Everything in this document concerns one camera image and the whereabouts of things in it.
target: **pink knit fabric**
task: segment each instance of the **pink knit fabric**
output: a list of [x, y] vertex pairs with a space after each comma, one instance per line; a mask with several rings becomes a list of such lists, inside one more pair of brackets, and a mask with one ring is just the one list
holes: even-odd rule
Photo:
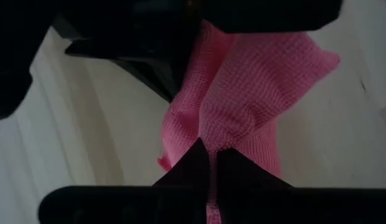
[[230, 35], [203, 22], [182, 89], [165, 115], [158, 162], [170, 170], [197, 138], [203, 140], [211, 164], [208, 223], [221, 223], [216, 152], [234, 147], [280, 177], [275, 118], [338, 63], [305, 32]]

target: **white wall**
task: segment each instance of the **white wall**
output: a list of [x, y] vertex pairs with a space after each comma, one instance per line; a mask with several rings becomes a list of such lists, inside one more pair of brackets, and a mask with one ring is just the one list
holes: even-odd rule
[[347, 0], [370, 71], [375, 102], [386, 109], [386, 0]]

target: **white surface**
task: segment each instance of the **white surface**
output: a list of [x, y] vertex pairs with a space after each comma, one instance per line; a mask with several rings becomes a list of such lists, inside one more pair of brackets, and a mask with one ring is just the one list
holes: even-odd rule
[[386, 0], [349, 0], [377, 106], [386, 108]]
[[386, 187], [386, 127], [352, 11], [311, 33], [341, 64], [280, 119], [283, 176], [294, 185]]
[[37, 223], [49, 192], [67, 185], [150, 185], [163, 175], [160, 127], [168, 103], [104, 60], [63, 54], [47, 34], [34, 83], [0, 121], [0, 223]]

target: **black plastic object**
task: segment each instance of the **black plastic object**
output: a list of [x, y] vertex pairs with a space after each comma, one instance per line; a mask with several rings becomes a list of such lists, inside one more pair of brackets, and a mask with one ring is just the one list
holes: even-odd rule
[[0, 119], [27, 94], [30, 65], [59, 9], [58, 1], [0, 1]]
[[[206, 223], [209, 160], [199, 139], [153, 187], [69, 187], [44, 198], [41, 224]], [[386, 223], [386, 190], [299, 189], [235, 149], [218, 152], [225, 224]]]
[[318, 30], [339, 17], [343, 0], [209, 0], [204, 18], [229, 33]]
[[51, 24], [73, 41], [67, 54], [131, 68], [171, 101], [200, 20], [226, 32], [316, 30], [336, 19], [341, 5], [342, 0], [0, 1], [0, 119], [24, 99], [32, 81], [29, 67]]

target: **pink cloth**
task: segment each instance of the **pink cloth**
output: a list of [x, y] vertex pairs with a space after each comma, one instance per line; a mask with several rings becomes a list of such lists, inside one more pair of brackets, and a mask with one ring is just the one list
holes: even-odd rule
[[203, 22], [182, 89], [165, 115], [158, 162], [170, 170], [198, 137], [203, 140], [211, 164], [208, 223], [221, 223], [216, 152], [234, 147], [280, 177], [275, 118], [338, 63], [305, 32], [232, 35]]

